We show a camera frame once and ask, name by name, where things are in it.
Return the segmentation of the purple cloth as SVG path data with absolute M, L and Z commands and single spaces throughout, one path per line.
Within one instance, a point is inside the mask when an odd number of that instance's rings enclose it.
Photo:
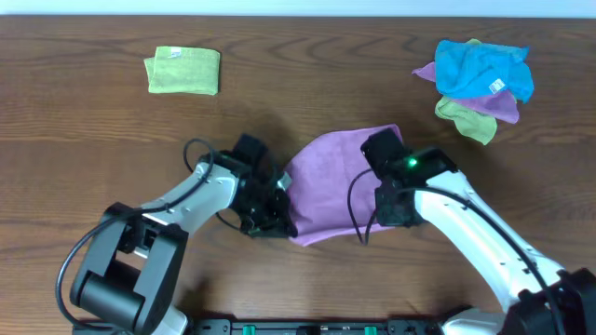
M 454 102 L 510 124 L 516 124 L 520 118 L 516 99 L 508 90 L 485 97 L 454 99 Z
M 371 172 L 360 146 L 369 136 L 395 124 L 323 134 L 285 167 L 291 177 L 290 217 L 298 235 L 291 241 L 306 247 L 323 240 L 364 233 L 375 209 L 374 190 L 381 182 Z

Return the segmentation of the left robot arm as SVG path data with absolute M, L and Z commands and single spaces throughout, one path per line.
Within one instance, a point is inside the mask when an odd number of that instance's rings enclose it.
M 190 175 L 158 199 L 131 208 L 114 203 L 72 248 L 84 259 L 71 303 L 100 320 L 74 319 L 75 330 L 125 334 L 189 334 L 193 323 L 172 303 L 188 240 L 225 209 L 249 237 L 295 237 L 289 216 L 291 177 L 266 173 L 265 148 L 202 155 Z

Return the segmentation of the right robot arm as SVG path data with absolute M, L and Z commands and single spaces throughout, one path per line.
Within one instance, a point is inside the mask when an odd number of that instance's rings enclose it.
M 366 155 L 375 175 L 437 227 L 480 273 L 499 314 L 466 309 L 441 325 L 445 334 L 595 335 L 595 276 L 567 272 L 523 240 L 478 195 L 441 150 Z

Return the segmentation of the crumpled green cloth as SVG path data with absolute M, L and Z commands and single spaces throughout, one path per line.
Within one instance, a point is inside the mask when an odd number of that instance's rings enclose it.
M 447 97 L 442 97 L 437 102 L 435 115 L 441 119 L 453 121 L 461 135 L 483 145 L 488 144 L 497 131 L 497 123 L 494 117 L 480 114 Z

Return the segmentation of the blue cloth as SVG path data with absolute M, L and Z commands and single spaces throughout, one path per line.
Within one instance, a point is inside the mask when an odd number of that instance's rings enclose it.
M 455 99 L 495 95 L 508 90 L 527 102 L 535 91 L 529 49 L 487 43 L 442 40 L 435 50 L 435 84 L 439 93 Z

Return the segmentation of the folded green cloth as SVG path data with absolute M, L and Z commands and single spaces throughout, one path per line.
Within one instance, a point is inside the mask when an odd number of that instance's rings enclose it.
M 217 95 L 221 54 L 200 47 L 157 47 L 143 60 L 148 91 L 154 94 Z

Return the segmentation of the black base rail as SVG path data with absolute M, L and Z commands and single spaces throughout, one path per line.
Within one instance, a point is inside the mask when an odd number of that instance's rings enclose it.
M 183 335 L 441 335 L 441 327 L 425 319 L 386 321 L 229 320 L 203 319 L 188 324 Z

